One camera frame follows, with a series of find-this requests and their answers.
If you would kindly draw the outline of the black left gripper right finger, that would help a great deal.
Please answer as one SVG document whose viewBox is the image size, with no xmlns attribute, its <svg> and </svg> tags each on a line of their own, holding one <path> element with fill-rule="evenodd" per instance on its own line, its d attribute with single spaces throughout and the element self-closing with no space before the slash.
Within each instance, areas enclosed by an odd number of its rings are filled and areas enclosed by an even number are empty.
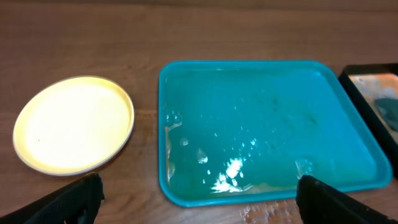
<svg viewBox="0 0 398 224">
<path fill-rule="evenodd" d="M 311 175 L 298 181 L 296 204 L 304 224 L 397 224 Z"/>
</svg>

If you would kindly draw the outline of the yellow plate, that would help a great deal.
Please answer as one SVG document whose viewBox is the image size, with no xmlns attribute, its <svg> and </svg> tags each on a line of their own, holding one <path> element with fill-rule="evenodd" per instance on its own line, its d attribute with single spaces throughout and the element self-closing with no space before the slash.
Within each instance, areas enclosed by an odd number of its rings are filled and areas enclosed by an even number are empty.
<svg viewBox="0 0 398 224">
<path fill-rule="evenodd" d="M 43 89 L 23 107 L 12 141 L 25 165 L 70 176 L 110 161 L 133 126 L 134 106 L 120 85 L 103 77 L 71 77 Z"/>
</svg>

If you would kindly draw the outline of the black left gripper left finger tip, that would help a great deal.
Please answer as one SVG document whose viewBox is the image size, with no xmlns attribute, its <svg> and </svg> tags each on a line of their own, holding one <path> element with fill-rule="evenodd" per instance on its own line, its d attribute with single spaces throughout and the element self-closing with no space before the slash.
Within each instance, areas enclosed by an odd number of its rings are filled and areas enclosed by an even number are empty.
<svg viewBox="0 0 398 224">
<path fill-rule="evenodd" d="M 93 224 L 103 200 L 104 191 L 101 177 L 92 172 L 1 217 L 1 223 Z"/>
</svg>

